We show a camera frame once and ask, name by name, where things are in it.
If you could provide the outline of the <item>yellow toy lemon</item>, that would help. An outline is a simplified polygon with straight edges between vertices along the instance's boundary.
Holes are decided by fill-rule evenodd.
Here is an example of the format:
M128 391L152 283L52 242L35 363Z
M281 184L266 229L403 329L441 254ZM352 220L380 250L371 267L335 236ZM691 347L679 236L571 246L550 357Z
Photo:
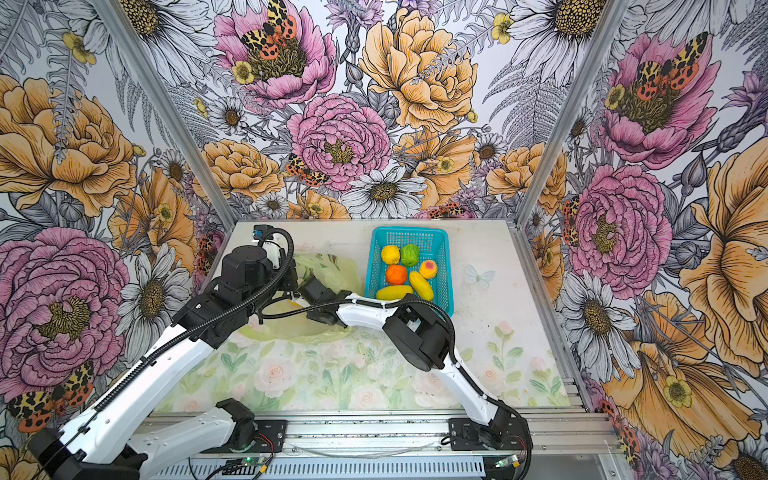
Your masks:
M390 285L378 290L375 298L382 301L397 301L413 293L414 290L410 285Z

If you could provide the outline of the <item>orange toy fruit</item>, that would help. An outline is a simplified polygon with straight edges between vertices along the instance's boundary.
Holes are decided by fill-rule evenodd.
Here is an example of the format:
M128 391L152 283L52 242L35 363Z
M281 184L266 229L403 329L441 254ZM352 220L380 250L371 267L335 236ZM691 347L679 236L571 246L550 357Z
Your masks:
M408 280L408 270L399 264L389 265L385 272L385 280L390 286L404 285Z

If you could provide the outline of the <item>yellow toy pepper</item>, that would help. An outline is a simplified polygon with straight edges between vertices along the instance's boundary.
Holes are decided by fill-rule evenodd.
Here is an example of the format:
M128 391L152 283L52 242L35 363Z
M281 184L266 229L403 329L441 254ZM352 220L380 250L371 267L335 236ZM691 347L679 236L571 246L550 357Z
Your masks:
M383 247L380 256L386 265L397 265L401 260L400 249L396 245L386 245Z

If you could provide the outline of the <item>green toy pepper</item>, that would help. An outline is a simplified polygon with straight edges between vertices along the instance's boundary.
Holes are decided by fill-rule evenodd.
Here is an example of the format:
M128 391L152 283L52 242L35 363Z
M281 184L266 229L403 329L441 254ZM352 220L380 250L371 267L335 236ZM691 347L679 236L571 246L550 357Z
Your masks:
M420 249L416 244L406 244L400 249L401 264L405 267L414 267L420 261Z

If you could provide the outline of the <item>yellow toy banana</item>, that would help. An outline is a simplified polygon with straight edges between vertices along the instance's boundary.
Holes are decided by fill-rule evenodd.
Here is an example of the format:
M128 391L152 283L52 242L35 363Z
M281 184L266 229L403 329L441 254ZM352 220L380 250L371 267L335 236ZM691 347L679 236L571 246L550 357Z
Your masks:
M434 291L430 286L428 280L417 271L409 273L409 282L413 291L421 299L425 301L432 301L434 299Z

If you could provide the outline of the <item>yellow pink toy peach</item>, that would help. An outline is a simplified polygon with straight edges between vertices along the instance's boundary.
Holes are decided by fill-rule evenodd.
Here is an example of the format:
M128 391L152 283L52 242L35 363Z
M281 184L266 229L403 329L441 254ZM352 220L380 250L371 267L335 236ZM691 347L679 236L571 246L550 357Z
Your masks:
M434 260L425 260L419 267L419 274L426 280L435 278L437 273L438 265Z

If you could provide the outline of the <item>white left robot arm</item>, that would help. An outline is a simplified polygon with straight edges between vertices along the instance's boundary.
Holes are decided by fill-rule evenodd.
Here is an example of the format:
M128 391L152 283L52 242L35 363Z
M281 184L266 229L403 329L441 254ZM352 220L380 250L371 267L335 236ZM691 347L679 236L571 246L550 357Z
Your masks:
M29 450L51 479L148 479L198 453L246 451L259 442L254 413L235 399L170 427L138 428L175 385L212 355L279 291L296 287L294 247L270 241L227 254L220 274L190 299L136 364L98 401L57 430L35 434Z

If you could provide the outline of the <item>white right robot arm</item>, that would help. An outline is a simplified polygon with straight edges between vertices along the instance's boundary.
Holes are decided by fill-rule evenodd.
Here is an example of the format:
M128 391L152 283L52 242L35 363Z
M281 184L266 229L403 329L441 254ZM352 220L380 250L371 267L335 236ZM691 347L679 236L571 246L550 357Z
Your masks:
M446 312L415 294L378 300L342 290L338 293L311 276L297 293L319 323L363 327L383 332L414 368L431 372L459 399L470 420L498 441L511 408L493 397L467 369L456 347L456 331Z

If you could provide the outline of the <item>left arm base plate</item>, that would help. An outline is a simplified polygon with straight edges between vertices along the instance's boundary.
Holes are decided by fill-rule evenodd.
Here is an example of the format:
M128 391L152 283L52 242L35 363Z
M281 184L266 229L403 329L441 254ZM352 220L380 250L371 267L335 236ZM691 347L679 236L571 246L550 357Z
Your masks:
M277 419L256 419L252 427L237 427L235 440L222 446L203 450L205 454L280 453L286 440L288 422Z

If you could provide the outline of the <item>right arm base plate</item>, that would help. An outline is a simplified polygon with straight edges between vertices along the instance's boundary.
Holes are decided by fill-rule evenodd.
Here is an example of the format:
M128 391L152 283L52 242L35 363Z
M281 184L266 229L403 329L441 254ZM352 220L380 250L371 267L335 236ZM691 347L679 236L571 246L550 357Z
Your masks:
M526 424L505 412L489 425L469 418L450 418L448 434L453 451L523 451L532 446Z

